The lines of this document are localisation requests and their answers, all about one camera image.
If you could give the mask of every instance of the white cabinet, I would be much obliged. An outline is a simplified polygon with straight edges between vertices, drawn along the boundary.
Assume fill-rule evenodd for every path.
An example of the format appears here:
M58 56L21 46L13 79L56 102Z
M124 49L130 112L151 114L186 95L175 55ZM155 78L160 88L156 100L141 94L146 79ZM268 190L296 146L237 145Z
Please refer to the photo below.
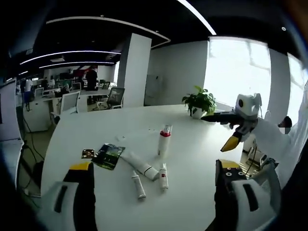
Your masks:
M29 104L29 110L24 105L24 118L31 132L46 131L51 126L50 102L52 101L32 101ZM28 126L25 124L26 131L30 132Z

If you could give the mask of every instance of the black ceiling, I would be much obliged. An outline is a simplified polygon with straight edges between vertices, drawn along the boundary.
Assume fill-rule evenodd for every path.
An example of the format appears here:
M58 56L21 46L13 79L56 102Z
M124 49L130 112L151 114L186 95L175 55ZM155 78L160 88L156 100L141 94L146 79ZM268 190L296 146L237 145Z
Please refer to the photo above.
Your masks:
M296 48L283 26L278 9L268 0L189 0L210 23L218 36L235 36L267 42L280 52L297 56ZM45 21L71 17L95 16L133 23L171 39L170 44L206 40L207 28L177 0L88 0L77 2L59 0L49 11ZM52 64L50 57L24 65L24 60L61 51L97 50L121 52L123 41L137 33L152 38L152 46L165 39L132 26L102 20L78 19L43 24L33 46L33 53L21 52L12 59L15 73ZM119 55L65 54L66 62L111 61Z

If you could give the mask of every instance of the white chair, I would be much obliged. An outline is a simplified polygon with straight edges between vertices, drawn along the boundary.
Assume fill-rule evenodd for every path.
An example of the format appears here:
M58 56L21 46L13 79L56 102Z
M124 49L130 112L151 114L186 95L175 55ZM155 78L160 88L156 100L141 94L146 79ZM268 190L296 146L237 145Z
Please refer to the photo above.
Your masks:
M78 98L80 91L64 94L62 96L60 113L51 112L51 119L53 124L57 124L63 115L70 115L73 113L78 113Z
M42 97L44 93L44 88L36 88L34 91L34 98Z

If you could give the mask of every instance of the black mesh chair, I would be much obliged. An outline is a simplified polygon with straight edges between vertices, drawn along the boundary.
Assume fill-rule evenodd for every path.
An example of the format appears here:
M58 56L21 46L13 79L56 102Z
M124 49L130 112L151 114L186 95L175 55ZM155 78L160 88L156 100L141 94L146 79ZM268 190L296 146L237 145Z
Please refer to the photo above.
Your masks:
M125 88L111 88L107 101L97 102L99 110L116 109L123 107Z
M110 85L110 82L104 82L104 85L102 86L102 89L109 89L109 85Z

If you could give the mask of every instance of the bright window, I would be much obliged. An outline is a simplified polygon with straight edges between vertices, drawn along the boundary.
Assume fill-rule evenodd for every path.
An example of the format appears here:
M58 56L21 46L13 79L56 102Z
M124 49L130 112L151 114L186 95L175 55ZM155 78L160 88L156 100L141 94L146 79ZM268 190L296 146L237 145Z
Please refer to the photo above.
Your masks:
M117 85L117 77L119 75L120 61L115 64L114 83Z
M292 124L294 125L298 121L298 110L302 103L304 86L308 76L306 72L302 70L301 62L297 58L291 54L288 54L288 58L291 76L288 116L291 118Z
M214 94L218 103L234 107L238 94L260 93L264 116L270 83L267 44L243 38L210 38L204 88Z

